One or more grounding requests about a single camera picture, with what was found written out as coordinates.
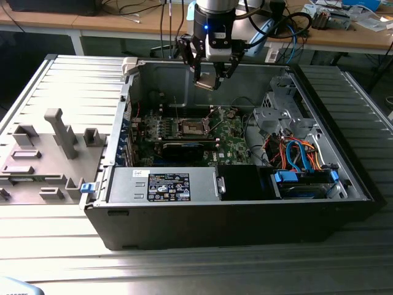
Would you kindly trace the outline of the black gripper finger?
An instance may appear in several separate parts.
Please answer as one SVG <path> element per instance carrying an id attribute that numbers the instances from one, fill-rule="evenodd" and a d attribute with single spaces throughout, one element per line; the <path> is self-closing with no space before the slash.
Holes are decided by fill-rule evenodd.
<path id="1" fill-rule="evenodd" d="M 184 64 L 194 73 L 193 81 L 198 82 L 201 76 L 201 60 L 204 57 L 204 42 L 195 36 L 183 34 L 177 40 L 177 47 Z"/>
<path id="2" fill-rule="evenodd" d="M 216 71 L 213 89 L 217 90 L 224 79 L 229 79 L 237 69 L 245 54 L 244 49 L 235 50 L 230 55 L 216 58 L 213 65 Z"/>

